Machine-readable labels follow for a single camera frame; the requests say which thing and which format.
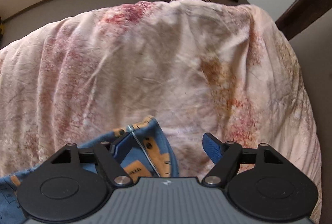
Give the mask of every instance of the bedspread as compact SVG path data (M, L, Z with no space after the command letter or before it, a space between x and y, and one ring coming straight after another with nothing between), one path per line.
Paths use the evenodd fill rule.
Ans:
M179 0L93 10L11 43L0 70L0 176L150 114L181 176L202 178L213 166L204 132L249 148L269 143L317 185L319 221L321 154L301 70L256 6Z

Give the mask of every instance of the blue cloth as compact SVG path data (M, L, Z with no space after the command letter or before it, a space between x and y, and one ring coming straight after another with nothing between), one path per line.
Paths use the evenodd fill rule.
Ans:
M178 177L178 165L173 153L173 150L168 143L162 129L160 128L156 119L151 118L146 126L138 127L138 124L127 127L127 131L133 130L140 144L145 147L145 151L150 157L151 162L156 165L156 158L169 159L165 161L165 169L170 172L166 173L169 177ZM80 148L88 148L103 141L114 142L117 139L114 132L103 134L96 139L88 141L79 146ZM142 164L150 176L157 176L154 168L148 161L143 150L134 139L133 134L125 137L116 147L113 157L125 169L129 165L134 165L139 162ZM81 164L83 169L96 173L94 164ZM37 167L19 171L15 174L5 176L0 179L0 224L20 224L25 220L23 212L16 200L15 191L17 190L17 182L22 182L31 172Z

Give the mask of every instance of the black device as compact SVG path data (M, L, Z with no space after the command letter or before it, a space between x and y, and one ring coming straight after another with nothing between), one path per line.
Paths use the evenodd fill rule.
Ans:
M202 182L141 177L134 184L112 157L127 135L88 149L67 144L32 172L17 190L25 224L311 223L315 184L268 144L245 149L205 133L203 147L217 162ZM97 174L82 163L95 164ZM249 163L253 169L237 174Z

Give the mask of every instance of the metal screw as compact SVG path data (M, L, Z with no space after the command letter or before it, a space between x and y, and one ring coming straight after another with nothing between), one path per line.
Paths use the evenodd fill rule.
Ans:
M221 179L218 176L208 176L204 180L209 185L216 185L221 182Z
M118 185L126 185L130 183L130 178L128 176L118 176L115 177L114 182Z

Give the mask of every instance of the white logo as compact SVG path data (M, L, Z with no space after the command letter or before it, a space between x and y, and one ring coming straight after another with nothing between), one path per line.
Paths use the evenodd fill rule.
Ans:
M170 185L171 183L172 183L172 181L170 181L170 180L163 181L164 185Z

